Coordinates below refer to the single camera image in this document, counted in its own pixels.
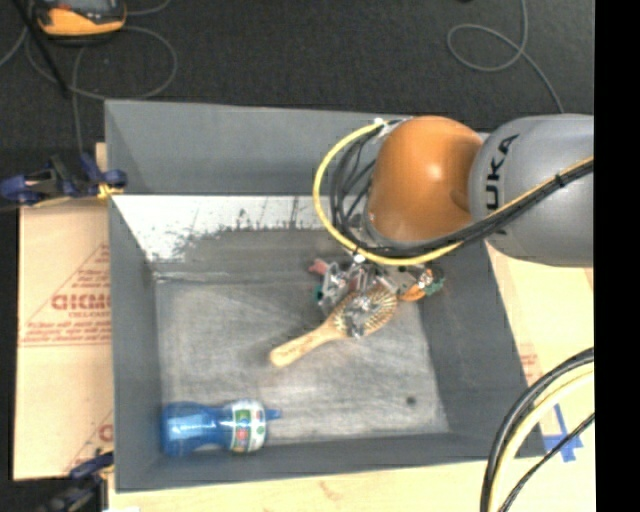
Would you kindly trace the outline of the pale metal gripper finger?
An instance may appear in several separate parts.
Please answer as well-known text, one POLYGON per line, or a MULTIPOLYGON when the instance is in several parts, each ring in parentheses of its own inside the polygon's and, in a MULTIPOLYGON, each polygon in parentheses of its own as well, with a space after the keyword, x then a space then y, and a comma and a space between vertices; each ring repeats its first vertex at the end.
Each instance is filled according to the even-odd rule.
POLYGON ((373 314, 373 302, 368 297, 356 297, 347 303, 344 310, 346 333, 350 337, 367 334, 367 322, 373 314))
POLYGON ((337 306, 347 295, 348 273, 338 264, 329 264, 323 274, 319 292, 321 306, 337 306))

